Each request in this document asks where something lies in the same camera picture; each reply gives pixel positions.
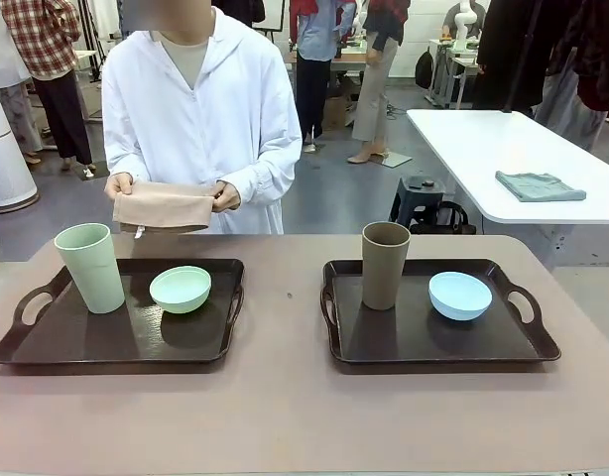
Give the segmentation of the person's left hand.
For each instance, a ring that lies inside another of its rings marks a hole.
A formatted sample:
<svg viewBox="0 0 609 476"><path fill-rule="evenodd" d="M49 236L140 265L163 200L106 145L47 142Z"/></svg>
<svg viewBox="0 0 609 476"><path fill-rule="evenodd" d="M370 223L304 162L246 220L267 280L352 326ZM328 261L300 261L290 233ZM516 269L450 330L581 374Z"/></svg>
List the person's left hand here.
<svg viewBox="0 0 609 476"><path fill-rule="evenodd" d="M211 190L213 196L212 211L221 213L236 210L241 205L241 197L236 187L226 181L218 180Z"/></svg>

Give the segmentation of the beige cloth mat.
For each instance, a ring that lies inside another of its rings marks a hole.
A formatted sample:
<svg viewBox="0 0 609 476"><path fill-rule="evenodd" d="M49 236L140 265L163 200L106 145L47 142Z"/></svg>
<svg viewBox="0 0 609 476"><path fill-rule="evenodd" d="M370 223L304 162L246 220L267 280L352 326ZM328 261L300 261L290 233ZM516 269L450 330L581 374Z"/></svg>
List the beige cloth mat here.
<svg viewBox="0 0 609 476"><path fill-rule="evenodd" d="M130 194L116 195L113 221L136 238L201 231L210 225L213 203L210 191L197 185L136 181Z"/></svg>

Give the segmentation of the tall light green cup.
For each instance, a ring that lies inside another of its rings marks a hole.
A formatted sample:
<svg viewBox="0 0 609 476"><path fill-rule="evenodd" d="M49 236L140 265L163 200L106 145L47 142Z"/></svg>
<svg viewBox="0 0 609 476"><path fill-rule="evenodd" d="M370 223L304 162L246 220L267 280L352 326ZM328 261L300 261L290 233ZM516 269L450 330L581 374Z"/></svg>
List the tall light green cup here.
<svg viewBox="0 0 609 476"><path fill-rule="evenodd" d="M125 296L107 225L69 227L56 236L54 244L90 312L110 313L123 305Z"/></svg>

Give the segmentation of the light green bowl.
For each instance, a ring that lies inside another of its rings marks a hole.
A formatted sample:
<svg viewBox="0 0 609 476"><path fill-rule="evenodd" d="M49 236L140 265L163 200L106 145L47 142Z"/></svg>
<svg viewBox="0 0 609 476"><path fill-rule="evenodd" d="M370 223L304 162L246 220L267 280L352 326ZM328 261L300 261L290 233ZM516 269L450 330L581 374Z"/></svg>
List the light green bowl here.
<svg viewBox="0 0 609 476"><path fill-rule="evenodd" d="M180 266L158 274L150 283L152 300L163 310L184 314L199 309L208 299L211 275L203 268Z"/></svg>

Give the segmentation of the tall brown cup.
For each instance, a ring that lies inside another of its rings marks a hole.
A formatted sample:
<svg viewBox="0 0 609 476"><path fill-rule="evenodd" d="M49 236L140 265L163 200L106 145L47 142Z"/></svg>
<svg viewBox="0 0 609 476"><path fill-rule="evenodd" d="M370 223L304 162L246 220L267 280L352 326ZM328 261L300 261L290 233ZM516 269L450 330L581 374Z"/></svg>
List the tall brown cup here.
<svg viewBox="0 0 609 476"><path fill-rule="evenodd" d="M369 308L395 306L411 233L388 221L373 222L362 231L362 300Z"/></svg>

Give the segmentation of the light blue bowl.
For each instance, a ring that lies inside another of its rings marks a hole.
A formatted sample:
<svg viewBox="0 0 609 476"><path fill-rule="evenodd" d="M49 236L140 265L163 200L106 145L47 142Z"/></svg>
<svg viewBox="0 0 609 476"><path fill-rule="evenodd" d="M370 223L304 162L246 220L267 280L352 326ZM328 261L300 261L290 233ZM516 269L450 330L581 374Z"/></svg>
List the light blue bowl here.
<svg viewBox="0 0 609 476"><path fill-rule="evenodd" d="M493 300L490 288L479 279L459 272L442 272L428 282L432 306L454 321L470 321L482 315Z"/></svg>

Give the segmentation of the teal cloth mat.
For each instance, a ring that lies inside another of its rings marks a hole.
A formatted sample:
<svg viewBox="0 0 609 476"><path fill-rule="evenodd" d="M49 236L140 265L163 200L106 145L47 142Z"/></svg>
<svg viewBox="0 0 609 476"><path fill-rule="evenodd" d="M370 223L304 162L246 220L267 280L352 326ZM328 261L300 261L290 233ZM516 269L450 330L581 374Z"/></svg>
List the teal cloth mat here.
<svg viewBox="0 0 609 476"><path fill-rule="evenodd" d="M520 202L583 201L587 196L584 190L572 188L561 179L549 174L509 175L497 171L495 178Z"/></svg>

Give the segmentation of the person's left forearm white sleeve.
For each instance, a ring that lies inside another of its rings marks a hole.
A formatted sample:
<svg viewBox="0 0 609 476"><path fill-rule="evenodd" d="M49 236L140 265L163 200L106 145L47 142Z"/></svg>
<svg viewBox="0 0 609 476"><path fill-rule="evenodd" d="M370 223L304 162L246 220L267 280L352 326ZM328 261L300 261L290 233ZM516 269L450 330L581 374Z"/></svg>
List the person's left forearm white sleeve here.
<svg viewBox="0 0 609 476"><path fill-rule="evenodd" d="M300 146L270 149L254 164L228 174L223 180L234 186L242 204L269 205L282 199L290 189L300 157Z"/></svg>

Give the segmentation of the white cylindrical appliance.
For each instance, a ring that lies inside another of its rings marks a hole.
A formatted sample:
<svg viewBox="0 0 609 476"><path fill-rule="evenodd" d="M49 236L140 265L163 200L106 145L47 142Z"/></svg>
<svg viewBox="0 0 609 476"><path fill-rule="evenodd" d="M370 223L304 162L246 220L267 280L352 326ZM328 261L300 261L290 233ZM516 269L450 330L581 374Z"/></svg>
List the white cylindrical appliance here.
<svg viewBox="0 0 609 476"><path fill-rule="evenodd" d="M26 208L38 199L37 186L0 103L0 214Z"/></svg>

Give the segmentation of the cardboard box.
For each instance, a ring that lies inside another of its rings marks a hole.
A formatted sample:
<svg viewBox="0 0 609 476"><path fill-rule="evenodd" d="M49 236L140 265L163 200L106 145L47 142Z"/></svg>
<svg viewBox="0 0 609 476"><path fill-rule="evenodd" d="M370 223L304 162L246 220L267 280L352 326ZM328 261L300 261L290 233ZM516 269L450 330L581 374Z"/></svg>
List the cardboard box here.
<svg viewBox="0 0 609 476"><path fill-rule="evenodd" d="M328 97L325 101L322 129L341 130L353 124L355 115L354 101L347 96Z"/></svg>

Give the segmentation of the person in plaid shirt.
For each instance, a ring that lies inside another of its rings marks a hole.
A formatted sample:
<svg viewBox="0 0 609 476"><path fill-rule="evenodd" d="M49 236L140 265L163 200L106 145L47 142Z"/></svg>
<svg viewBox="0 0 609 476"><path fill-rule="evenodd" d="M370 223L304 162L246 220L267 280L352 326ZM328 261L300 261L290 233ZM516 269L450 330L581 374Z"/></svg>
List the person in plaid shirt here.
<svg viewBox="0 0 609 476"><path fill-rule="evenodd" d="M77 10L69 0L0 0L0 11L45 109L61 169L78 162L93 178L72 46L80 37Z"/></svg>

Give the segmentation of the person in blue shirt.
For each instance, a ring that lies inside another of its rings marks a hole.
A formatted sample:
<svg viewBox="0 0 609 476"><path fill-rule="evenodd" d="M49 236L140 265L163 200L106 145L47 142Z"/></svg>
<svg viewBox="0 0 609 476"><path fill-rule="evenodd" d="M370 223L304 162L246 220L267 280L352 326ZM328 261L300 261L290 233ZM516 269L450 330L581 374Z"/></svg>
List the person in blue shirt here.
<svg viewBox="0 0 609 476"><path fill-rule="evenodd" d="M290 0L290 41L296 52L296 106L303 151L322 134L330 65L357 11L355 0Z"/></svg>

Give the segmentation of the black bag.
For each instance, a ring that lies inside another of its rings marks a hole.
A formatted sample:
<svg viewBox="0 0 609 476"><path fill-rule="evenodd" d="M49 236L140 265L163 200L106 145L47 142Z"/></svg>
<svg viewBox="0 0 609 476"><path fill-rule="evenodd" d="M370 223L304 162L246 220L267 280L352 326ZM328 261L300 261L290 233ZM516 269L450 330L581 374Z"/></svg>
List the black bag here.
<svg viewBox="0 0 609 476"><path fill-rule="evenodd" d="M417 235L476 235L477 228L458 203L443 200L413 213L410 232Z"/></svg>

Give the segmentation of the seated person in background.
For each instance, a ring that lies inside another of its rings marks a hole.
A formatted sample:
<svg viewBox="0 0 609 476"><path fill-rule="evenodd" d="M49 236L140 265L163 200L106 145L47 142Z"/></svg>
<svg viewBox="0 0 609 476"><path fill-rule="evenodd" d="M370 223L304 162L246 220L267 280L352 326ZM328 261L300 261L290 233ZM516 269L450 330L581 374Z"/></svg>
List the seated person in background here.
<svg viewBox="0 0 609 476"><path fill-rule="evenodd" d="M479 39L484 28L486 9L483 5L479 4L476 0L469 0L472 11L476 14L477 18L473 24L466 26L467 38ZM460 13L460 3L455 3L446 13L441 28L441 38L444 39L455 39L457 36L457 25L455 23L455 17Z"/></svg>

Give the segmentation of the black hanging coat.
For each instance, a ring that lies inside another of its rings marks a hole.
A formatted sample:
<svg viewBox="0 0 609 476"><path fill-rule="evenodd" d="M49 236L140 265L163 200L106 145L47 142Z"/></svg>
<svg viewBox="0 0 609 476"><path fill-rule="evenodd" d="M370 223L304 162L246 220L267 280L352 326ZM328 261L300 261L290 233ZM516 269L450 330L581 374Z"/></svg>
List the black hanging coat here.
<svg viewBox="0 0 609 476"><path fill-rule="evenodd" d="M537 0L492 0L482 31L473 107L501 110L508 102L526 34ZM512 101L512 109L526 115L543 100L551 51L562 36L572 0L542 0L532 44Z"/></svg>

